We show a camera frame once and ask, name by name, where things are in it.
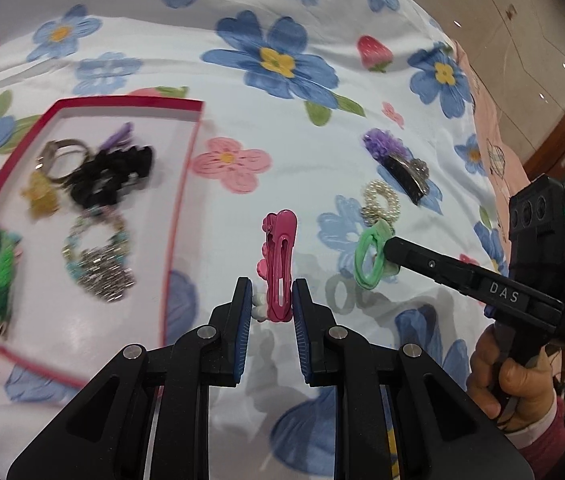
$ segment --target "screw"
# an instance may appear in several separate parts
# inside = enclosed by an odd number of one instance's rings
[[[142,348],[138,345],[126,346],[122,351],[122,356],[126,359],[135,359],[136,357],[140,356],[140,354],[142,354]]]
[[[344,326],[336,325],[329,329],[329,335],[334,339],[344,339],[347,337],[347,334],[347,329]]]
[[[204,325],[200,327],[196,333],[198,337],[202,339],[211,339],[216,335],[216,329],[211,325]]]
[[[420,348],[417,344],[414,343],[407,343],[403,346],[403,352],[408,357],[420,357],[423,353],[423,349]]]

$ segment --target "black hair clip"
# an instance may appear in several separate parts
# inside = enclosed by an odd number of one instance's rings
[[[422,197],[429,194],[429,168],[424,161],[419,158],[407,161],[397,153],[390,153],[383,158],[382,165],[398,181],[414,204],[418,205]]]
[[[151,172],[154,150],[151,146],[107,152],[101,150],[94,158],[74,171],[65,186],[74,202],[87,209],[95,205],[115,205],[118,192],[131,181],[146,178]]]

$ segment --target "green hair tie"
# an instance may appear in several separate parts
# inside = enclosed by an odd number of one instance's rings
[[[371,290],[380,283],[384,274],[394,276],[399,273],[400,266],[387,262],[383,252],[385,243],[395,234],[394,228],[382,218],[372,227],[363,231],[354,253],[354,276],[356,283],[362,288]],[[376,247],[376,261],[373,263],[371,274],[365,274],[363,272],[363,261],[372,244]]]
[[[0,229],[0,336],[6,336],[11,319],[11,293],[16,265],[18,263],[18,243],[20,236]]]

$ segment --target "bed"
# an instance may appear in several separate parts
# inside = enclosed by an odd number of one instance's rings
[[[418,4],[0,0],[0,167],[57,100],[111,94],[205,103],[171,264],[179,333],[239,276],[264,292],[262,218],[287,208],[313,300],[374,344],[417,342],[464,387],[482,306],[408,270],[371,291],[353,276],[373,180],[398,193],[397,235],[507,273],[507,200],[528,180],[462,48]],[[427,164],[418,206],[366,149],[371,131]],[[77,386],[0,355],[0,478]],[[211,393],[210,476],[331,476],[333,401],[304,384],[293,326],[253,321],[242,383]]]

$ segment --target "pink flower print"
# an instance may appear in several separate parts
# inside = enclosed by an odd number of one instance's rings
[[[474,264],[480,267],[480,264],[477,260],[474,260],[471,256],[467,256],[467,254],[462,254],[458,257],[458,259],[463,262],[464,264]]]
[[[198,176],[220,180],[232,193],[251,193],[258,187],[256,174],[264,173],[272,165],[272,158],[263,150],[243,150],[242,145],[227,137],[207,141],[209,152],[192,161],[192,170]]]
[[[383,103],[383,113],[392,121],[394,121],[398,126],[400,126],[401,130],[405,129],[405,120],[402,118],[402,115],[396,113],[394,107],[389,103]]]

